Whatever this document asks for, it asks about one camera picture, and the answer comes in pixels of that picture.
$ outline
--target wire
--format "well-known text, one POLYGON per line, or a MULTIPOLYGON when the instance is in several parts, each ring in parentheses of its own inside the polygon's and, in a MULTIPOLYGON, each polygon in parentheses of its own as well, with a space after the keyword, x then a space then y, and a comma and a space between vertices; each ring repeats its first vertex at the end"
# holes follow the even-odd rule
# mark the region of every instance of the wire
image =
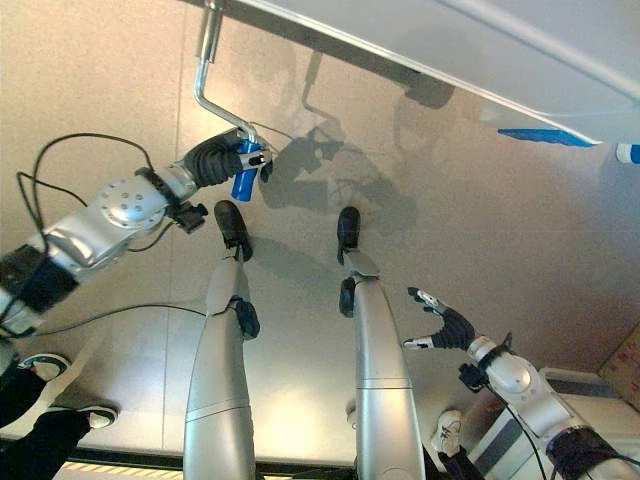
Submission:
POLYGON ((42 211, 40 209, 40 199, 38 198, 38 188, 37 188, 38 184, 36 183, 36 181, 38 179, 38 171, 40 169, 40 164, 42 163, 42 159, 44 158, 45 153, 47 153, 47 151, 51 147, 53 147, 55 144, 63 142, 65 140, 69 140, 71 138, 79 138, 79 137, 104 138, 106 140, 113 140, 115 142, 121 142, 121 143, 126 143, 127 145, 131 145, 132 147, 137 148, 142 152, 147 166, 151 170, 154 170, 153 165, 151 164, 151 159, 149 158, 149 153, 144 149, 144 147, 142 147, 141 145, 138 145, 135 142, 132 142, 131 140, 127 140, 126 138, 116 137, 113 135, 106 135, 104 133, 82 132, 82 133, 71 133, 69 135, 63 135, 62 137, 58 137, 51 140, 42 148, 42 150, 40 150, 40 153, 36 157, 36 160, 33 164, 33 171, 31 173, 32 175, 31 196, 33 198, 33 209, 35 210, 38 216, 38 219, 40 221, 40 229, 44 228, 44 220, 42 218, 42 211))
POLYGON ((35 180, 37 184, 42 185, 43 187, 51 188, 53 190, 57 190, 59 192, 66 193, 67 195, 71 195, 73 198, 78 200, 78 202, 80 202, 85 207, 88 205, 87 202, 85 202, 80 195, 78 195, 77 193, 75 193, 75 192, 73 192, 71 190, 67 190, 66 188, 59 187, 58 185, 54 185, 52 183, 43 182, 42 180, 34 179, 31 175, 29 175, 28 173, 23 172, 23 171, 19 171, 16 174, 16 176, 18 177, 18 182, 21 182, 20 178, 27 177, 27 178, 30 178, 32 180, 35 180))
MULTIPOLYGON (((22 197, 22 201, 24 202, 25 207, 27 208, 27 211, 29 213, 29 216, 31 217, 31 220, 33 220, 33 223, 36 226, 36 229, 38 231, 38 234, 40 235, 40 238, 42 239, 42 245, 43 245, 42 258, 36 264, 35 268, 31 272, 31 274, 29 275, 29 278, 27 280, 25 280, 25 282, 22 284, 22 287, 20 288, 20 291, 16 295, 14 295, 11 298, 11 300, 9 300, 7 305, 5 306, 4 310, 2 311, 2 314, 0 314, 0 325, 2 324, 4 319, 9 314, 9 311, 11 310, 11 308, 18 301, 18 298, 20 298, 22 296, 22 294, 25 292, 25 290, 27 289, 27 287, 31 283, 31 280, 40 271, 40 269, 42 268, 44 263, 47 261, 47 258, 48 258, 48 255, 49 255, 49 248, 50 248, 49 239, 47 238, 47 236, 44 233, 44 218, 42 217, 42 210, 40 208, 40 199, 38 197, 38 184, 43 184, 43 182, 38 180, 38 171, 40 169, 40 164, 42 163, 42 159, 44 158, 44 155, 47 153, 47 151, 51 147, 53 147, 55 144, 63 142, 65 140, 69 140, 71 138, 79 138, 79 137, 104 138, 106 140, 113 140, 113 141, 116 141, 116 142, 121 142, 121 143, 126 143, 127 145, 131 145, 132 147, 135 147, 135 148, 137 148, 138 150, 140 150, 142 152, 142 154, 144 155, 145 162, 146 162, 147 166, 152 171, 154 170, 153 165, 151 164, 151 159, 149 158, 149 153, 144 149, 144 147, 142 147, 141 145, 139 145, 139 144, 137 144, 135 142, 132 142, 131 140, 127 140, 126 138, 115 137, 113 135, 106 135, 106 134, 103 134, 103 133, 92 133, 92 132, 71 133, 69 135, 64 135, 62 137, 55 138, 55 139, 51 140, 49 143, 47 143, 44 147, 42 147, 42 149, 38 153, 38 155, 37 155, 37 157, 36 157, 36 159, 35 159, 35 161, 33 163, 33 169, 32 169, 31 175, 27 175, 27 174, 22 175, 21 172, 18 172, 16 174, 16 179, 18 181, 18 187, 20 188, 20 195, 22 197), (26 192, 26 190, 24 188, 24 185, 22 183, 22 177, 23 176, 28 176, 31 179, 31 197, 32 197, 32 200, 33 200, 33 204, 31 203, 31 200, 29 200, 29 197, 27 196, 27 192, 26 192)), ((56 189, 60 189, 61 191, 64 190, 69 194, 72 193, 72 192, 67 191, 65 189, 61 189, 60 187, 56 187, 56 189)), ((20 335, 11 334, 5 328, 2 328, 2 330, 7 332, 9 334, 9 336, 11 336, 11 337, 19 337, 20 336, 20 335)))
POLYGON ((44 337, 47 335, 54 335, 56 333, 64 333, 64 332, 68 332, 69 330, 73 330, 75 328, 79 328, 79 327, 83 327, 85 325, 88 325, 91 322, 95 322, 96 320, 100 320, 101 318, 105 318, 108 317, 110 315, 115 315, 116 313, 122 313, 122 312, 127 312, 129 310, 135 310, 136 308, 150 308, 150 307, 155 307, 155 308, 173 308, 175 310, 183 310, 185 312, 191 312, 195 315, 200 315, 201 317, 206 317, 206 315, 202 312, 199 312, 198 310, 193 310, 191 308, 187 308, 187 307, 181 307, 179 305, 171 305, 170 303, 137 303, 134 305, 128 305, 126 307, 120 307, 120 308, 116 308, 113 310, 109 310, 107 312, 102 312, 102 313, 98 313, 96 315, 92 315, 89 318, 86 318, 84 320, 81 320, 80 322, 77 323, 72 323, 71 325, 67 325, 66 327, 61 327, 61 328, 56 328, 55 330, 48 330, 45 332, 39 332, 39 333, 35 333, 33 335, 31 335, 32 337, 44 337))
POLYGON ((493 389, 493 387, 491 387, 491 385, 487 385, 487 388, 489 389, 489 391, 491 393, 493 393, 496 396, 496 398, 498 398, 498 400, 500 400, 502 402, 502 404, 504 405, 504 408, 507 409, 507 411, 511 414, 513 419, 520 426, 520 429, 522 430, 522 433, 525 434, 525 436, 527 437, 527 440, 529 440, 529 443, 531 444, 531 448, 533 448, 533 454, 536 456, 536 461, 538 462, 538 467, 540 468, 540 473, 542 474, 542 478, 543 478, 543 480, 547 480, 547 474, 544 473, 544 467, 542 466, 542 459, 540 458, 540 454, 538 453, 538 449, 536 448, 535 443, 533 443, 533 439, 529 435, 529 432, 527 432, 527 430, 524 428, 524 425, 522 425, 522 422, 520 421, 520 419, 516 416, 516 414, 513 412, 513 410, 511 410, 511 407, 509 406, 507 401, 504 398, 502 398, 502 396, 498 392, 496 392, 493 389))
POLYGON ((129 252, 134 252, 134 253, 138 253, 138 252, 144 252, 145 250, 149 250, 151 247, 153 247, 156 243, 158 243, 160 241, 160 239, 162 238, 162 236, 167 233, 167 230, 169 230, 171 227, 173 227, 176 224, 176 222, 169 222, 163 229, 162 231, 158 234, 158 236, 155 238, 155 240, 153 242, 151 242, 149 245, 147 245, 146 247, 142 247, 142 248, 130 248, 128 251, 129 252))
POLYGON ((251 122, 252 125, 257 125, 258 127, 266 128, 267 130, 271 130, 272 132, 279 133, 280 135, 287 137, 289 140, 295 140, 295 138, 289 135, 287 132, 283 132, 282 130, 278 130, 277 128, 270 127, 269 125, 265 125, 263 123, 251 122))
MULTIPOLYGON (((22 184, 22 177, 27 177, 27 178, 30 178, 30 179, 32 179, 32 180, 33 180, 33 177, 32 177, 31 175, 29 175, 28 173, 22 172, 22 171, 19 171, 19 172, 16 174, 16 176, 17 176, 17 178, 18 178, 18 183, 20 183, 20 184, 22 184)), ((80 195, 78 195, 77 193, 75 193, 75 192, 73 192, 73 191, 71 191, 71 190, 67 190, 66 188, 59 187, 58 185, 54 185, 54 184, 51 184, 51 183, 43 182, 42 180, 37 180, 37 179, 36 179, 36 183, 38 183, 39 185, 42 185, 42 186, 44 186, 44 187, 51 188, 51 189, 53 189, 53 190, 57 190, 57 191, 59 191, 59 192, 66 193, 67 195, 70 195, 70 196, 72 196, 73 198, 75 198, 75 199, 76 199, 78 202, 80 202, 83 206, 85 206, 85 207, 87 206, 87 202, 85 202, 85 201, 82 199, 82 197, 81 197, 80 195)), ((129 251, 129 252, 137 253, 137 252, 144 252, 144 251, 146 251, 146 250, 149 250, 151 247, 155 246, 155 245, 156 245, 156 244, 157 244, 157 243, 162 239, 163 235, 164 235, 165 233, 167 233, 167 230, 169 230, 169 228, 171 228, 173 225, 175 225, 175 222, 170 222, 169 224, 167 224, 167 226, 165 226, 165 227, 162 229, 162 231, 161 231, 161 232, 160 232, 160 234, 155 238, 155 240, 154 240, 153 242, 151 242, 149 245, 147 245, 146 247, 142 247, 142 248, 130 248, 130 249, 128 249, 128 251, 129 251)))

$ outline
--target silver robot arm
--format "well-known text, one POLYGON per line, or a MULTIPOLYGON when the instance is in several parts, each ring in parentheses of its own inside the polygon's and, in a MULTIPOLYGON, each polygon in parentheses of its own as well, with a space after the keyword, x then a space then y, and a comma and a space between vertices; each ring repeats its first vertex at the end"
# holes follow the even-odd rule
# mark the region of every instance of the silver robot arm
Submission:
POLYGON ((441 315, 445 326, 434 335, 408 339, 405 348, 461 348, 477 362, 484 382, 516 411, 537 447, 565 480, 638 480, 640 475, 589 423, 565 403, 526 359, 504 344, 476 336, 471 324, 428 293, 409 289, 425 310, 441 315))
POLYGON ((0 258, 2 334, 32 333, 42 323, 44 311, 116 262, 133 240, 155 232, 164 217, 173 218, 189 233, 200 226, 207 211, 188 202, 199 188, 271 160, 266 148, 236 153, 244 137, 239 130, 230 130, 166 168, 143 168, 109 183, 87 207, 44 229, 49 243, 46 257, 42 237, 34 235, 0 258))

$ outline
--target silver robot leg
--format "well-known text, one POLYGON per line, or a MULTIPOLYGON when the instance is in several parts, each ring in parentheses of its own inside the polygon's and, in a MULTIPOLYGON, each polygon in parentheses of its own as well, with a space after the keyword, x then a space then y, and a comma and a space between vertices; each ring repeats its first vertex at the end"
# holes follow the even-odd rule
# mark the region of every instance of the silver robot leg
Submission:
POLYGON ((213 273, 207 296, 207 319, 191 375, 185 419, 187 480, 256 478, 243 343, 255 337, 257 330, 247 331, 251 325, 243 325, 238 308, 242 301, 249 301, 249 290, 242 261, 236 257, 241 256, 235 249, 227 252, 213 273))
POLYGON ((422 480, 413 386, 378 269, 357 250, 344 253, 344 266, 355 283, 358 477, 422 480))

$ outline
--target blue cylinder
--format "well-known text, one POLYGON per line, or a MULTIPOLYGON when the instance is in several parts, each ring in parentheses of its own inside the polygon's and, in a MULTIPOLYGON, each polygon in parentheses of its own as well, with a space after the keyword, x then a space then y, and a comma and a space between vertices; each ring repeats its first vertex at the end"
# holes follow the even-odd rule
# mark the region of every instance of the blue cylinder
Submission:
MULTIPOLYGON (((238 153, 255 152, 260 150, 260 148, 259 143, 253 143, 244 139, 242 140, 240 147, 238 147, 238 153)), ((231 196, 239 202, 248 202, 251 200, 253 180, 256 178, 257 173, 257 168, 251 168, 236 174, 236 178, 233 181, 233 188, 231 189, 231 196)))

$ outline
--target black robotic glove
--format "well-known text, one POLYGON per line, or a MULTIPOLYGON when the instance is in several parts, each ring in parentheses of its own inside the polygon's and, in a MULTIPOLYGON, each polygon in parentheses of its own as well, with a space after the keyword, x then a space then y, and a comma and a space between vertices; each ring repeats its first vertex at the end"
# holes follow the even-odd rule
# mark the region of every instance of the black robotic glove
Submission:
POLYGON ((183 158, 198 188, 218 185, 240 173, 242 162, 237 153, 241 138, 238 129, 216 135, 193 147, 183 158))
POLYGON ((466 318, 452 308, 442 314, 444 326, 431 335, 435 348, 461 348, 467 350, 476 338, 476 331, 466 318))
MULTIPOLYGON (((420 296, 424 295, 424 292, 418 288, 410 287, 408 293, 416 302, 427 303, 424 298, 420 296)), ((427 313, 440 315, 444 321, 444 326, 438 332, 424 337, 424 339, 420 339, 418 342, 419 346, 422 348, 461 348, 462 350, 467 350, 476 337, 473 325, 460 313, 444 305, 437 298, 431 297, 428 294, 425 298, 433 302, 433 305, 427 303, 427 306, 424 307, 423 310, 427 313), (432 345, 428 344, 429 342, 426 341, 427 338, 430 339, 432 345)))

